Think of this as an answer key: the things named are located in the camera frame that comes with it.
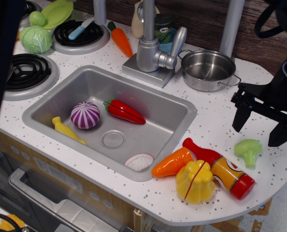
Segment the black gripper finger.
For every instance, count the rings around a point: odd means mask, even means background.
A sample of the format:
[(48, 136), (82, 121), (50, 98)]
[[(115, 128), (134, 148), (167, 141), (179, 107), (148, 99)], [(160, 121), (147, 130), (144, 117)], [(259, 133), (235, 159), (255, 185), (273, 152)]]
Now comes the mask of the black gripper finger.
[(240, 132), (246, 121), (249, 119), (251, 112), (253, 111), (253, 106), (246, 102), (235, 103), (237, 108), (232, 126), (237, 131)]
[(287, 142), (287, 121), (279, 122), (271, 131), (268, 141), (269, 147), (278, 147)]

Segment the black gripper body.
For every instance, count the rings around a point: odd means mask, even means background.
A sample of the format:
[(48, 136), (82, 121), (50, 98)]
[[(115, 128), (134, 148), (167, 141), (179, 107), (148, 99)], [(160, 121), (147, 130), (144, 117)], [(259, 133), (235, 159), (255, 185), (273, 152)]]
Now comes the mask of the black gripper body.
[(287, 84), (254, 85), (240, 83), (231, 102), (246, 102), (253, 111), (277, 122), (287, 121)]

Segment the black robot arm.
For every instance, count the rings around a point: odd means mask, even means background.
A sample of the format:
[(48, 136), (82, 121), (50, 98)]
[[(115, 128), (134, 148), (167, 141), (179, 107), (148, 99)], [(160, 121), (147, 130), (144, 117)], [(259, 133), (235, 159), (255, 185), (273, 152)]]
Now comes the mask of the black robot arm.
[[(287, 0), (269, 0), (268, 7), (261, 13), (254, 27), (254, 32), (261, 39), (287, 33)], [(271, 54), (282, 57), (287, 51), (286, 39), (271, 46)], [(271, 131), (268, 145), (278, 147), (287, 142), (287, 57), (274, 75), (272, 81), (265, 85), (240, 83), (238, 91), (231, 101), (237, 108), (233, 128), (240, 131), (252, 112), (276, 121), (278, 124)]]

